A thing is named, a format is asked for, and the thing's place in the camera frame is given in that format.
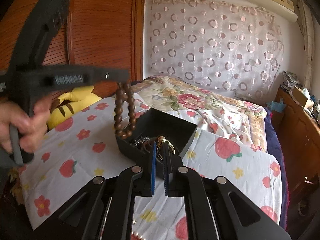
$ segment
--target human hand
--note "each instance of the human hand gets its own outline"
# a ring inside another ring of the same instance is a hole
[[[47,132],[46,122],[50,115],[51,96],[41,98],[36,102],[29,117],[16,103],[5,101],[0,103],[0,145],[6,152],[12,152],[9,134],[9,124],[18,128],[24,136],[19,145],[26,152],[33,153],[40,147],[43,135]]]

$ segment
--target bed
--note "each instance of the bed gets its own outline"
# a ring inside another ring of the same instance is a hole
[[[186,166],[204,177],[227,177],[285,228],[285,170],[266,109],[167,76],[152,76],[134,85],[133,90],[137,118],[153,107],[198,125],[195,139],[183,158]],[[118,150],[112,128],[113,109],[114,99],[104,98],[75,114],[48,132],[35,160],[19,169],[33,229],[94,176],[111,178],[134,165]],[[219,138],[237,144],[239,152],[218,155],[215,149]],[[183,199],[165,197],[163,181],[157,179],[153,198],[136,199],[132,231],[132,240],[142,236],[187,239]]]

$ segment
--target pikachu plush toy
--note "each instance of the pikachu plush toy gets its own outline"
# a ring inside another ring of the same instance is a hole
[[[69,100],[71,102],[53,110],[47,122],[49,129],[55,128],[58,124],[73,116],[75,113],[101,100],[100,97],[91,93],[93,89],[94,86],[78,87],[74,88],[72,92],[64,93],[59,96],[60,104],[64,100]]]

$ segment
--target patterned curtain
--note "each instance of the patterned curtain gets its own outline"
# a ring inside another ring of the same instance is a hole
[[[311,65],[312,65],[313,55],[315,52],[315,34],[314,34],[313,20],[312,20],[311,11],[303,0],[300,0],[298,2],[298,7],[301,14],[302,34],[304,37],[304,46],[305,46],[304,87],[310,90],[311,81],[312,81]]]
[[[147,0],[146,10],[151,71],[263,101],[283,59],[274,16],[213,0]]]

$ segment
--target silver screw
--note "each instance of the silver screw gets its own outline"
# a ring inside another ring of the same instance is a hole
[[[227,183],[227,179],[225,177],[219,176],[219,177],[217,177],[217,182],[219,184],[226,184]]]
[[[103,182],[103,177],[97,176],[93,179],[94,184],[101,184]]]
[[[138,173],[142,170],[142,168],[140,166],[133,166],[131,168],[131,171],[134,172],[134,173]]]
[[[188,168],[185,167],[185,166],[181,166],[181,167],[178,168],[178,171],[180,173],[187,173],[188,172]]]

